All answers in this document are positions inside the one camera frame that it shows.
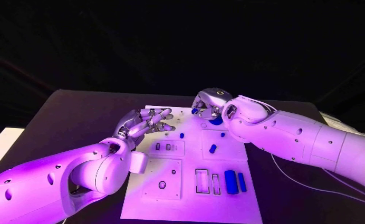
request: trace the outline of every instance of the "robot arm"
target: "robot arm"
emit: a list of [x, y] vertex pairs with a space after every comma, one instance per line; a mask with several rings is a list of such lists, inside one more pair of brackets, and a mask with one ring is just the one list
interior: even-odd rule
[[291, 161], [334, 171], [365, 186], [365, 137], [302, 115], [278, 111], [269, 104], [249, 97], [239, 96], [229, 100], [224, 98], [227, 96], [227, 91], [220, 89], [200, 92], [193, 108], [208, 103], [211, 109], [208, 112], [198, 111], [201, 117], [211, 115], [214, 119], [220, 111], [224, 125], [239, 141], [252, 142]]
[[[174, 131], [172, 109], [133, 110], [115, 137], [31, 161], [0, 174], [0, 223], [57, 223], [116, 193], [129, 171], [145, 173], [148, 155], [132, 151], [145, 133]], [[68, 180], [83, 186], [70, 192]]]

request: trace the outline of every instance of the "black background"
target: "black background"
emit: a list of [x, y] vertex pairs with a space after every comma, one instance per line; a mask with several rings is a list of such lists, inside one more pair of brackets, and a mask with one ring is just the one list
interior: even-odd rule
[[2, 121], [58, 89], [314, 102], [365, 131], [364, 0], [2, 0]]

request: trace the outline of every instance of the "white pegboard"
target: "white pegboard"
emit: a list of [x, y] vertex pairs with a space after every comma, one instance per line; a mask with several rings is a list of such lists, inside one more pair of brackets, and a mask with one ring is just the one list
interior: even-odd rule
[[[162, 194], [171, 183], [167, 183], [165, 189], [159, 189], [162, 179], [172, 177], [168, 176], [172, 167], [156, 175], [151, 170], [158, 167], [148, 166], [145, 174], [131, 175], [122, 219], [263, 223], [244, 144], [233, 139], [224, 125], [213, 125], [194, 116], [191, 108], [171, 108], [175, 117], [167, 123], [177, 127], [177, 131], [148, 134], [138, 151], [151, 155], [151, 160], [159, 163], [158, 167], [162, 170], [165, 170], [162, 167], [169, 167], [169, 162], [181, 162], [181, 194], [177, 196], [180, 199], [168, 199], [174, 196], [168, 191], [165, 195]], [[162, 152], [159, 154], [154, 148], [156, 142], [164, 143], [164, 141], [184, 142], [185, 154], [162, 155]], [[214, 154], [210, 153], [213, 144], [219, 147]], [[197, 169], [208, 170], [210, 193], [197, 193]], [[240, 189], [239, 194], [227, 193], [224, 179], [227, 170], [244, 174], [247, 192]], [[221, 194], [214, 194], [214, 174], [219, 175]]]

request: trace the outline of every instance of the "white cable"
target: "white cable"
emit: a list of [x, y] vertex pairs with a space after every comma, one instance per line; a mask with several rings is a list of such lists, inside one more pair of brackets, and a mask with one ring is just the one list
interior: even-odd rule
[[[276, 166], [278, 166], [279, 170], [282, 171], [282, 173], [286, 175], [286, 173], [285, 173], [285, 171], [282, 170], [282, 168], [279, 167], [278, 163], [276, 163]], [[324, 189], [318, 189], [318, 188], [315, 188], [315, 187], [311, 187], [311, 186], [305, 185], [305, 184], [301, 183], [299, 181], [296, 181], [291, 176], [286, 175], [286, 177], [288, 177], [291, 180], [294, 180], [296, 183], [299, 183], [302, 186], [305, 186], [305, 187], [308, 187], [308, 188], [311, 188], [311, 189], [314, 189], [314, 190], [340, 194], [340, 195], [347, 196], [347, 197], [350, 197], [350, 198], [353, 198], [353, 199], [356, 199], [356, 200], [358, 200], [358, 201], [361, 201], [361, 202], [365, 203], [365, 200], [358, 199], [358, 198], [353, 197], [351, 195], [347, 195], [347, 194], [344, 194], [344, 193], [341, 193], [341, 192], [337, 192], [337, 191], [328, 191], [328, 190], [324, 190]]]
[[324, 169], [325, 170], [325, 172], [327, 172], [327, 174], [330, 175], [330, 176], [333, 176], [340, 182], [343, 182], [347, 186], [350, 186], [356, 191], [358, 191], [361, 194], [364, 194], [365, 195], [365, 192], [364, 191], [361, 191], [358, 188], [356, 188], [351, 184], [348, 184], [344, 180], [341, 180], [334, 174], [331, 174], [331, 172], [327, 170], [327, 169]]

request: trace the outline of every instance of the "table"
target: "table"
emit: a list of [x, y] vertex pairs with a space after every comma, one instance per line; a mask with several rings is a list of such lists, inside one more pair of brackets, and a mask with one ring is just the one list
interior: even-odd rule
[[[0, 172], [48, 155], [99, 143], [110, 137], [120, 118], [146, 105], [190, 107], [194, 97], [58, 90], [0, 162]], [[302, 114], [325, 123], [311, 103], [266, 101], [279, 110]], [[247, 144], [249, 165], [265, 223], [364, 223], [365, 204], [341, 195], [296, 184], [279, 171], [270, 154]], [[276, 158], [286, 173], [304, 184], [365, 199], [321, 168]], [[70, 223], [146, 223], [122, 220], [128, 182], [119, 192], [87, 206]], [[182, 223], [149, 221], [149, 223]]]

